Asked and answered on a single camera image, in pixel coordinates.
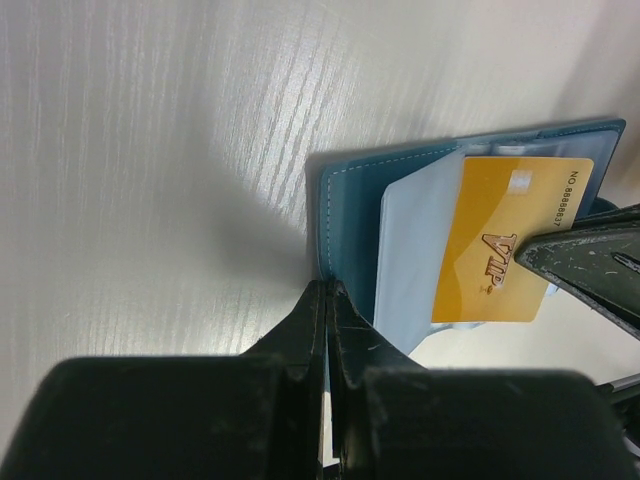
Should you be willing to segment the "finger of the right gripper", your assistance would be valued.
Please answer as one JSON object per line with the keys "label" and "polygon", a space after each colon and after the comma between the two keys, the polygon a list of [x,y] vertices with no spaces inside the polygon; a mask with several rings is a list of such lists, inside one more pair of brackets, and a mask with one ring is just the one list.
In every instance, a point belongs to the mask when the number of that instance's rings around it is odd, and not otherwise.
{"label": "finger of the right gripper", "polygon": [[514,255],[613,324],[639,337],[639,206],[586,217],[523,242]]}

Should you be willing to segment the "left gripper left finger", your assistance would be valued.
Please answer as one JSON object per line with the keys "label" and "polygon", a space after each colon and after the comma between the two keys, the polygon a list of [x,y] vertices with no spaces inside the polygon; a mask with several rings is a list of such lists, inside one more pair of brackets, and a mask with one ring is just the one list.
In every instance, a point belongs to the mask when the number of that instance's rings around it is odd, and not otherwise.
{"label": "left gripper left finger", "polygon": [[313,479],[325,287],[236,356],[78,358],[29,415],[33,479]]}

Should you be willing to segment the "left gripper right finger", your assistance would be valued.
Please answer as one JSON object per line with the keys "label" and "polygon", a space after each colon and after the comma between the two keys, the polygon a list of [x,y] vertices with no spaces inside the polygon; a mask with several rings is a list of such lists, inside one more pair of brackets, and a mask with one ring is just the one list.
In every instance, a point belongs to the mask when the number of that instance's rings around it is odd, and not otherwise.
{"label": "left gripper right finger", "polygon": [[621,479],[621,428],[586,377],[433,370],[327,288],[334,449],[345,479]]}

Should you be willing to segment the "gold credit card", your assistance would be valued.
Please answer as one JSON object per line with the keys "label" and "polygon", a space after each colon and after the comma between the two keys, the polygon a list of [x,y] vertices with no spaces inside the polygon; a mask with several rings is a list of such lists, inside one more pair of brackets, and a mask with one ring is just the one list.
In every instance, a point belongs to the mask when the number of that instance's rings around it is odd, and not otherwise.
{"label": "gold credit card", "polygon": [[466,158],[432,321],[533,321],[548,283],[519,266],[516,251],[572,226],[593,166],[589,158]]}

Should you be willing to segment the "blue leather card holder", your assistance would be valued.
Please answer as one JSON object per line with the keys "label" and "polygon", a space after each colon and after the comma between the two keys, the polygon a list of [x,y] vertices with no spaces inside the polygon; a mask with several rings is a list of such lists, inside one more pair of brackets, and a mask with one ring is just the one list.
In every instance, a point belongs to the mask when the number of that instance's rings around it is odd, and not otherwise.
{"label": "blue leather card holder", "polygon": [[374,318],[374,275],[384,190],[459,149],[480,154],[495,154],[511,147],[551,151],[555,155],[576,151],[595,162],[577,213],[583,219],[614,208],[597,195],[625,127],[621,118],[604,118],[537,130],[445,139],[329,164],[317,175],[314,204],[319,275],[324,280],[342,281],[356,310],[396,348],[409,354],[439,329],[411,320],[406,324],[409,335],[403,337],[402,324],[385,327]]}

